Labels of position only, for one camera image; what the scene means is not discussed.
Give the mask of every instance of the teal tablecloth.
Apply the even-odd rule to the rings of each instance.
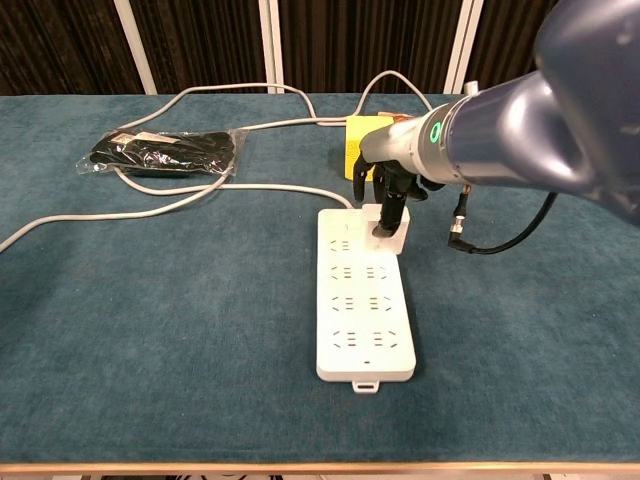
[[[357,97],[313,99],[336,115]],[[167,203],[74,170],[166,100],[0,99],[0,236]],[[421,112],[407,95],[377,109]],[[304,115],[293,95],[196,95],[151,126]],[[350,195],[343,136],[252,133],[234,181]],[[0,463],[640,461],[640,231],[561,197],[520,247],[468,256],[446,247],[457,194],[410,205],[399,261],[418,366],[373,396],[315,374],[316,214],[338,204],[226,191],[158,218],[38,228],[0,255]],[[543,197],[475,189],[466,238],[511,238]]]

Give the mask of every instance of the yellow object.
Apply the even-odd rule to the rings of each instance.
[[[353,180],[353,164],[356,163],[360,154],[360,140],[367,133],[386,127],[393,123],[393,117],[366,117],[361,115],[351,115],[347,117],[346,139],[344,142],[344,176],[347,180]],[[373,169],[367,174],[367,181],[370,182]]]

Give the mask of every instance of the white power strip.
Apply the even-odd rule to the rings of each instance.
[[[318,214],[316,371],[356,393],[406,381],[416,364],[396,255],[367,246],[371,207]]]

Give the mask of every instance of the plastic bag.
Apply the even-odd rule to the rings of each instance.
[[[193,172],[233,174],[248,130],[134,132],[112,130],[76,165],[79,173],[109,172],[185,176]]]

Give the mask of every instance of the power cord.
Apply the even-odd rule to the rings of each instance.
[[[510,248],[515,247],[516,245],[521,243],[523,240],[529,237],[529,235],[531,235],[536,228],[538,228],[538,225],[542,223],[544,217],[546,217],[547,213],[549,213],[549,210],[551,210],[551,207],[556,201],[556,198],[558,198],[557,193],[549,193],[547,195],[547,198],[545,198],[542,206],[540,207],[540,210],[538,210],[536,216],[533,217],[533,220],[531,220],[529,225],[527,225],[527,227],[522,232],[520,232],[519,235],[515,236],[508,242],[505,242],[496,247],[480,248],[471,243],[465,242],[460,238],[460,236],[462,235],[462,230],[464,229],[464,222],[467,218],[467,200],[470,193],[471,186],[465,185],[462,193],[458,198],[458,205],[453,211],[453,221],[451,222],[451,227],[449,228],[449,246],[461,252],[475,253],[477,255],[494,255],[496,253],[501,253],[505,250],[509,250]]]
[[[427,98],[404,75],[402,75],[402,74],[400,74],[400,73],[398,73],[396,71],[393,71],[393,70],[386,70],[386,71],[381,72],[378,75],[376,75],[371,80],[371,82],[369,82],[369,84],[367,85],[365,90],[362,92],[362,95],[360,97],[360,101],[358,102],[358,105],[356,106],[356,109],[355,109],[355,111],[353,112],[352,115],[358,115],[360,113],[360,111],[362,110],[362,107],[364,106],[364,102],[366,100],[366,97],[369,94],[369,91],[371,90],[373,85],[378,80],[380,80],[381,78],[383,78],[383,77],[385,77],[387,75],[393,75],[393,76],[399,78],[400,80],[402,80],[404,83],[406,83],[409,86],[409,88],[411,88],[411,90],[424,103],[425,107],[427,107],[428,110],[432,110],[433,107],[431,106],[431,104],[429,103]],[[311,100],[309,99],[307,94],[304,93],[302,90],[298,90],[297,88],[293,88],[293,87],[290,87],[289,85],[284,85],[284,84],[279,84],[279,83],[236,83],[236,84],[229,84],[229,85],[213,85],[213,86],[202,86],[202,87],[187,88],[187,89],[183,90],[182,92],[180,92],[178,95],[176,95],[165,106],[163,106],[159,110],[155,111],[154,113],[152,113],[150,115],[147,115],[145,117],[142,117],[142,118],[140,118],[138,120],[134,120],[132,122],[129,122],[129,123],[125,124],[125,125],[122,125],[120,128],[124,129],[124,128],[135,127],[137,125],[141,125],[141,124],[146,123],[146,122],[148,122],[150,120],[153,120],[154,118],[159,117],[160,115],[162,115],[166,111],[168,111],[171,107],[173,107],[185,95],[187,95],[189,93],[203,92],[203,91],[215,91],[215,90],[221,90],[221,89],[246,88],[246,87],[279,87],[279,88],[283,88],[285,90],[297,93],[298,95],[300,95],[302,97],[302,99],[304,100],[305,104],[307,105],[307,108],[309,109],[309,115],[310,115],[310,117],[308,117],[308,118],[297,118],[297,119],[290,119],[290,120],[280,120],[280,121],[276,121],[276,122],[269,122],[269,123],[263,123],[263,124],[257,124],[257,125],[248,125],[248,126],[245,126],[245,127],[241,127],[241,128],[246,129],[246,130],[260,130],[260,129],[264,129],[264,128],[283,127],[283,126],[289,126],[289,125],[301,125],[301,124],[306,124],[306,123],[315,123],[317,125],[327,126],[327,127],[337,127],[337,126],[344,126],[345,125],[345,122],[346,122],[346,119],[347,119],[346,116],[343,116],[343,117],[318,117],[316,115],[316,112],[315,112],[315,109],[313,107],[313,104],[311,103]],[[119,173],[119,177],[121,179],[123,179],[123,181],[124,181],[124,178],[126,178],[126,177],[124,175],[122,175],[122,172],[119,172],[118,170],[116,170],[116,173]],[[171,203],[169,205],[165,205],[164,207],[156,208],[156,209],[153,209],[153,210],[145,210],[145,211],[141,211],[141,212],[101,213],[101,214],[89,214],[89,215],[52,215],[52,216],[42,217],[42,218],[39,218],[39,219],[34,220],[32,222],[29,222],[24,227],[22,227],[17,232],[15,232],[13,235],[11,235],[9,238],[7,238],[2,243],[0,243],[0,253],[4,252],[7,248],[9,248],[11,245],[13,245],[16,241],[18,241],[20,238],[22,238],[24,235],[29,233],[34,228],[37,228],[40,225],[44,225],[46,223],[61,222],[61,221],[96,221],[96,220],[138,219],[138,218],[152,217],[152,216],[155,216],[155,215],[161,215],[163,213],[167,213],[167,212],[170,212],[172,210],[176,210],[176,209],[178,209],[180,207],[183,207],[185,205],[193,203],[196,200],[199,200],[200,198],[202,198],[202,197],[208,195],[209,193],[212,193],[213,191],[217,190],[226,181],[227,177],[228,177],[228,174],[224,174],[218,180],[216,180],[213,184],[210,184],[210,185],[198,185],[198,186],[195,186],[195,187],[186,187],[186,188],[182,188],[182,189],[169,189],[169,190],[166,190],[167,192],[170,191],[172,193],[158,193],[158,192],[162,192],[162,190],[153,190],[153,189],[149,189],[149,188],[146,188],[146,187],[142,187],[141,185],[138,185],[133,181],[125,182],[130,187],[135,188],[136,190],[139,190],[141,192],[144,192],[144,193],[147,193],[147,194],[150,194],[150,195],[178,195],[178,194],[182,194],[182,193],[192,193],[192,192],[197,192],[197,193],[195,195],[190,196],[190,197],[184,198],[184,199],[182,199],[182,200],[180,200],[178,202]],[[239,189],[243,188],[243,186],[240,185],[240,184],[234,184],[233,186],[230,185],[230,186],[225,186],[225,187],[227,187],[227,189],[229,189],[229,190],[231,190],[231,189],[239,190]],[[337,193],[329,192],[327,190],[322,190],[322,189],[317,189],[317,188],[312,188],[312,187],[297,186],[297,185],[269,185],[269,184],[248,184],[248,185],[246,185],[244,187],[244,189],[258,189],[258,188],[264,189],[264,190],[287,190],[287,191],[311,193],[311,194],[314,194],[314,195],[323,195],[323,196],[327,196],[327,197],[330,197],[330,198],[333,198],[333,199],[339,201],[340,203],[345,205],[345,207],[347,207],[347,208],[353,208],[351,203],[347,199],[342,197],[341,195],[338,195]]]

